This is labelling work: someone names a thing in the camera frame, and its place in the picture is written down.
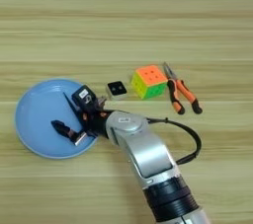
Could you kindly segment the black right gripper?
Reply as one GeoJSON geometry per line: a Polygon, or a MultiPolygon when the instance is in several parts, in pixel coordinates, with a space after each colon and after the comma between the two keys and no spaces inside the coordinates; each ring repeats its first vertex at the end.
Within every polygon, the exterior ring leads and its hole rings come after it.
{"type": "Polygon", "coordinates": [[[74,103],[79,108],[78,110],[64,92],[63,95],[82,125],[82,129],[77,133],[66,126],[62,121],[53,120],[51,125],[57,133],[74,141],[75,145],[78,145],[86,136],[97,137],[102,135],[108,137],[106,122],[110,112],[104,109],[105,97],[95,100],[89,98],[88,103],[86,103],[84,99],[75,99],[74,103]]]}

